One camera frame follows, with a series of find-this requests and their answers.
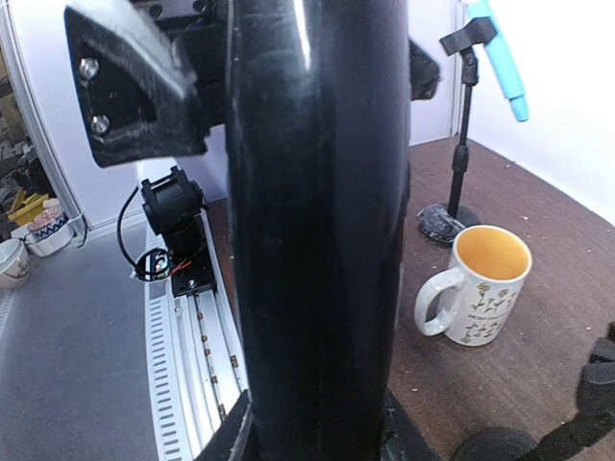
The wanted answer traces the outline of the black wireless microphone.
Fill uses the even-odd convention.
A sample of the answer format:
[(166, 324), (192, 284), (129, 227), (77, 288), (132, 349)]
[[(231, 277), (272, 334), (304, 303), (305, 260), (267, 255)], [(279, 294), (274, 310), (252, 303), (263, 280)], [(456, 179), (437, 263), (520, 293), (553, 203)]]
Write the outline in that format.
[(404, 1), (233, 1), (234, 286), (266, 460), (372, 460), (409, 195)]

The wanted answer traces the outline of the front aluminium rail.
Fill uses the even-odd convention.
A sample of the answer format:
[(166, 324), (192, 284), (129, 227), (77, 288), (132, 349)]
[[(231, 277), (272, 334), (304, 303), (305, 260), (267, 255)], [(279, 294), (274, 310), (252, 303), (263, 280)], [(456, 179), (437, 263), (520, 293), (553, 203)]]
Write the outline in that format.
[(158, 458), (196, 458), (248, 387), (234, 311), (209, 223), (213, 288), (175, 296), (170, 279), (144, 286), (145, 348)]

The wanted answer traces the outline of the short stand with taped base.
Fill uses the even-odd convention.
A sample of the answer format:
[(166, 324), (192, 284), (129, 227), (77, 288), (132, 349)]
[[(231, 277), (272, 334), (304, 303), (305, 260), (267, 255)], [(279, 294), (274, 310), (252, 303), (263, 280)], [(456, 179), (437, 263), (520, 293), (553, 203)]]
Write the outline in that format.
[(448, 203), (426, 206), (417, 215), (419, 231), (441, 247), (451, 248), (455, 237), (464, 229), (480, 223), (478, 215), (460, 204), (464, 175), (468, 170), (470, 151), (468, 128), (473, 89), (479, 82), (479, 65), (473, 46), (487, 44), (496, 36), (496, 29), (489, 17), (471, 19), (462, 29), (440, 39), (448, 56), (461, 57), (463, 105), (458, 142), (455, 146), (453, 178)]

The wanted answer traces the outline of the white mug orange inside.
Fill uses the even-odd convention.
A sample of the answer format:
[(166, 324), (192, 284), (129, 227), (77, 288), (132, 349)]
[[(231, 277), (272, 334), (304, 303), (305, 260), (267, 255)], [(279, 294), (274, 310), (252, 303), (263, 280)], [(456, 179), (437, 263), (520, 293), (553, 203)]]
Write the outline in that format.
[(504, 327), (531, 267), (529, 247), (516, 234), (488, 225), (467, 228), (454, 240), (449, 268), (420, 288), (414, 324), (428, 337), (485, 346)]

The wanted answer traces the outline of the blue toy microphone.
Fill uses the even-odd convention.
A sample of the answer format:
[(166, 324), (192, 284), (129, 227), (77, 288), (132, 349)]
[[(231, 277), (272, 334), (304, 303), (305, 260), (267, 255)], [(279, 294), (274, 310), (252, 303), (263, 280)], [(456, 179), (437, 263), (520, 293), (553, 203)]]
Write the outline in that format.
[(529, 120), (526, 91), (510, 48), (496, 20), (489, 2), (483, 0), (461, 1), (469, 19), (488, 17), (496, 34), (484, 48), (499, 81), (505, 99), (509, 102), (518, 122)]

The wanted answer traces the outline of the left aluminium frame post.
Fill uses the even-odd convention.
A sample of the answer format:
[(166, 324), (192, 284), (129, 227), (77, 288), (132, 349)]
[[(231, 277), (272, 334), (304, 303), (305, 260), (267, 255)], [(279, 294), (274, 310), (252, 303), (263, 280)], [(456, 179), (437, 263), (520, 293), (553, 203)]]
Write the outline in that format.
[[(457, 0), (452, 2), (453, 8), (453, 31), (463, 28), (465, 26), (465, 12), (464, 7)], [(455, 54), (452, 57), (454, 76), (452, 77), (453, 83), (453, 96), (452, 96), (452, 111), (451, 111), (451, 135), (457, 136), (462, 116), (462, 104), (463, 104), (463, 88), (461, 82), (462, 63), (459, 54)]]

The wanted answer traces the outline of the background white bowl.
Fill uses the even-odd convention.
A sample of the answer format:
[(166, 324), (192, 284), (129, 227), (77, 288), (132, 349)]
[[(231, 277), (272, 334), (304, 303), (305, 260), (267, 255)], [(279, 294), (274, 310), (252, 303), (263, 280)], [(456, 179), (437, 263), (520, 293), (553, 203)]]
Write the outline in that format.
[(1, 243), (0, 285), (2, 290), (13, 290), (23, 284), (30, 271), (30, 260), (24, 243), (9, 239)]

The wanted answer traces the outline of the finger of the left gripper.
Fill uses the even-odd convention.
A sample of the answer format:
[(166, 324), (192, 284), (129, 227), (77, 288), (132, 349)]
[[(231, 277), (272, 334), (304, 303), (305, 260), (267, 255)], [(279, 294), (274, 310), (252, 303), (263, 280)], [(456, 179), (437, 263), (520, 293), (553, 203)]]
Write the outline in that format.
[(129, 1), (71, 1), (63, 11), (71, 71), (101, 168), (207, 150), (209, 118), (185, 48)]
[(440, 83), (440, 66), (419, 44), (409, 42), (409, 81), (412, 101), (431, 100)]

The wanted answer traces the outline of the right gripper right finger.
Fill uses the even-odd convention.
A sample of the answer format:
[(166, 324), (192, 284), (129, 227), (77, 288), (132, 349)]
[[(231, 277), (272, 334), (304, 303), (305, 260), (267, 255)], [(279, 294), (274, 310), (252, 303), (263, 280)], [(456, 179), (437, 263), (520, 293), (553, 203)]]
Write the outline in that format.
[(383, 404), (382, 461), (437, 461), (437, 453), (390, 389)]

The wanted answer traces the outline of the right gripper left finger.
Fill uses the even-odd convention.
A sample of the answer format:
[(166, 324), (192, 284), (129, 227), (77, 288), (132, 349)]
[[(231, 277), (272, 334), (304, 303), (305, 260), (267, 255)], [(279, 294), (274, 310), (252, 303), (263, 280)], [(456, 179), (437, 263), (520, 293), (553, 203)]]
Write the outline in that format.
[(255, 459), (255, 431), (248, 391), (243, 391), (195, 461), (251, 461)]

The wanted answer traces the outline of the background patterned cup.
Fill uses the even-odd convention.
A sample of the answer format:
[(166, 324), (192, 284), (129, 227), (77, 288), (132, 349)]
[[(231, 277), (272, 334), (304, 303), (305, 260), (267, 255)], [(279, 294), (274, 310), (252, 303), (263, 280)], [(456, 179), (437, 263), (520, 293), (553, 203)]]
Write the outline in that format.
[(38, 257), (47, 257), (65, 248), (73, 238), (69, 218), (56, 198), (45, 200), (33, 221), (11, 232)]

